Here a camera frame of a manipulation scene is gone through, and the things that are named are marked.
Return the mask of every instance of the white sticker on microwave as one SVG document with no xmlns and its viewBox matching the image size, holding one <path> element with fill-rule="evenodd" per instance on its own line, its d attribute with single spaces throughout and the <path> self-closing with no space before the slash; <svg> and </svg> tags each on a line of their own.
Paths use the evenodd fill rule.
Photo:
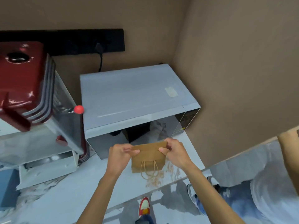
<svg viewBox="0 0 299 224">
<path fill-rule="evenodd" d="M 165 90 L 170 97 L 178 96 L 178 93 L 176 92 L 176 90 L 173 87 L 166 87 Z"/>
</svg>

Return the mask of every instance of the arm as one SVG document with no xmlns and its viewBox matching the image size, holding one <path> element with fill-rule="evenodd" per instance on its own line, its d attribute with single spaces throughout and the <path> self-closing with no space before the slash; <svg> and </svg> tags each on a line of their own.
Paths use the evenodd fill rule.
<svg viewBox="0 0 299 224">
<path fill-rule="evenodd" d="M 284 165 L 299 195 L 299 138 L 296 130 L 278 136 Z"/>
<path fill-rule="evenodd" d="M 80 215 L 77 224 L 99 224 L 103 222 L 104 215 L 112 195 L 114 185 L 127 166 L 130 158 L 137 155 L 139 150 L 131 150 L 132 145 L 114 145 L 109 149 L 106 173 L 99 181 L 99 185 Z"/>
<path fill-rule="evenodd" d="M 159 148 L 169 160 L 181 168 L 189 178 L 196 195 L 204 206 L 211 224 L 245 224 L 245 222 L 230 208 L 218 192 L 211 186 L 201 170 L 191 161 L 183 144 L 178 140 L 167 138 L 167 148 Z"/>
</svg>

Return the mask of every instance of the power cord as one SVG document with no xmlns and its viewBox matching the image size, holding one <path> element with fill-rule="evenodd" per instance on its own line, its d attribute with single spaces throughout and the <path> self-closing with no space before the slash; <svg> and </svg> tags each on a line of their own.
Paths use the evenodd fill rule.
<svg viewBox="0 0 299 224">
<path fill-rule="evenodd" d="M 98 72 L 101 72 L 102 65 L 103 65 L 104 47 L 99 42 L 97 42 L 97 44 L 95 45 L 95 51 L 100 55 L 100 58 L 101 58 L 100 68 L 99 68 L 99 71 L 98 71 Z"/>
</svg>

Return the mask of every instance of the wall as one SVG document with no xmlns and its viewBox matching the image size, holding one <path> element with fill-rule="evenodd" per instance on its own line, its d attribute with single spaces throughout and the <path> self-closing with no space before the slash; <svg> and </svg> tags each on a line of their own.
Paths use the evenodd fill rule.
<svg viewBox="0 0 299 224">
<path fill-rule="evenodd" d="M 170 63 L 189 0 L 2 0 L 0 30 L 123 28 L 125 52 L 103 55 L 102 71 Z M 56 57 L 81 103 L 79 75 L 99 69 L 99 55 Z"/>
<path fill-rule="evenodd" d="M 299 125 L 299 0 L 191 0 L 172 67 L 206 167 Z"/>
</svg>

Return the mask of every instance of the jeans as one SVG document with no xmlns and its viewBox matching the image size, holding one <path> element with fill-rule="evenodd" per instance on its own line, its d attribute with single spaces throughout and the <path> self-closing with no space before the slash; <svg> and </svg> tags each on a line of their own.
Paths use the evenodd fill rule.
<svg viewBox="0 0 299 224">
<path fill-rule="evenodd" d="M 154 221 L 150 215 L 141 216 L 135 224 L 154 224 Z"/>
<path fill-rule="evenodd" d="M 233 187 L 219 187 L 218 192 L 228 205 L 241 217 L 249 216 L 256 219 L 264 219 L 263 214 L 255 206 L 250 182 L 244 181 Z M 201 213 L 206 215 L 203 205 L 197 199 L 197 207 Z"/>
</svg>

